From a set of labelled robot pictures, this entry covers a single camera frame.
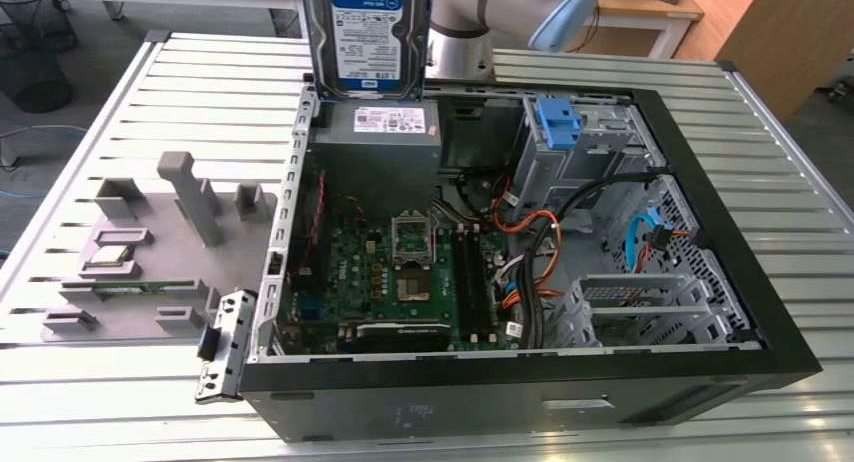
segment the small component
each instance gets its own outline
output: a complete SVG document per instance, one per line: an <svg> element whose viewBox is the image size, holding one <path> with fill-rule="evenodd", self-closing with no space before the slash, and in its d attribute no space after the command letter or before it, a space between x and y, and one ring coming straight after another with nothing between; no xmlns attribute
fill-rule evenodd
<svg viewBox="0 0 854 462"><path fill-rule="evenodd" d="M397 301L428 302L430 285L428 270L400 270L397 274Z"/></svg>
<svg viewBox="0 0 854 462"><path fill-rule="evenodd" d="M97 249L85 267L121 267L121 264L130 258L129 245L105 245Z"/></svg>
<svg viewBox="0 0 854 462"><path fill-rule="evenodd" d="M652 233L649 234L649 247L655 250L664 250L667 248L667 244L669 243L669 238L672 237L672 226L659 224L652 229Z"/></svg>
<svg viewBox="0 0 854 462"><path fill-rule="evenodd" d="M450 327L442 324L380 322L356 327L356 348L361 353L444 352Z"/></svg>
<svg viewBox="0 0 854 462"><path fill-rule="evenodd" d="M514 322L506 322L506 330L504 331L504 333L506 334L508 337L512 337L514 339L520 339L521 338L521 324L516 324Z"/></svg>

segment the slotted metal table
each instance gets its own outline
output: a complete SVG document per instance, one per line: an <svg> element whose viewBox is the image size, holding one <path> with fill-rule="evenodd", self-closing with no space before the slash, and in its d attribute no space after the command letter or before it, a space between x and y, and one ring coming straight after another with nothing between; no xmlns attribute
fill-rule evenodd
<svg viewBox="0 0 854 462"><path fill-rule="evenodd" d="M505 82L659 91L824 371L675 427L293 445L246 403L193 404L192 341L42 344L99 179L170 192L154 166L186 150L217 190L257 181L270 191L289 159L304 42L172 34L144 43L0 272L3 459L854 459L854 217L740 76L711 63L508 50L494 62Z"/></svg>

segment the metal bracket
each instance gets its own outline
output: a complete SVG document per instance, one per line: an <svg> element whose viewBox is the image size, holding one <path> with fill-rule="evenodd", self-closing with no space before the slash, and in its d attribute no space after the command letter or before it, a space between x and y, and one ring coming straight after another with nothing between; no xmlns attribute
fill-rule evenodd
<svg viewBox="0 0 854 462"><path fill-rule="evenodd" d="M242 400L237 391L256 300L257 294L250 290L238 290L220 298L213 325L205 327L198 341L197 356L204 363L196 389L197 404Z"/></svg>

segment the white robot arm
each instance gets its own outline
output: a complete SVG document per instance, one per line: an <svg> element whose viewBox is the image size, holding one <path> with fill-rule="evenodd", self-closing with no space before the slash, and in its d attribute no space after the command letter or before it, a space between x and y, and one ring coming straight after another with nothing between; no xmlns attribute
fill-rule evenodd
<svg viewBox="0 0 854 462"><path fill-rule="evenodd" d="M560 51L595 5L596 0L433 0L426 76L488 78L490 29L513 36L530 49Z"/></svg>

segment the wire bundle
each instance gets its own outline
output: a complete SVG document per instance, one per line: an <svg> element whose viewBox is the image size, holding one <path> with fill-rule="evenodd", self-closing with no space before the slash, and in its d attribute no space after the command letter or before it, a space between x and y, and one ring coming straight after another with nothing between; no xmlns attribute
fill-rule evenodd
<svg viewBox="0 0 854 462"><path fill-rule="evenodd" d="M657 174L649 172L628 172L624 174L616 174L609 177L604 177L581 185L572 193L572 195L563 201L560 207L555 211L553 215L557 221L557 231L560 220L563 220L563 217L565 217L565 215L580 205L580 203L591 195L599 192L599 190L605 188L608 185L620 182L652 182L656 177ZM536 256L538 246L545 240L546 233L548 226L540 227L533 239L533 243L524 251L521 263L518 264L518 268L516 270L516 281L520 294L518 302L525 308L525 310L522 310L522 320L526 319L521 332L521 340L524 347L530 349L542 348L544 345L544 317L541 302L536 294L536 282L533 280L533 257Z"/></svg>

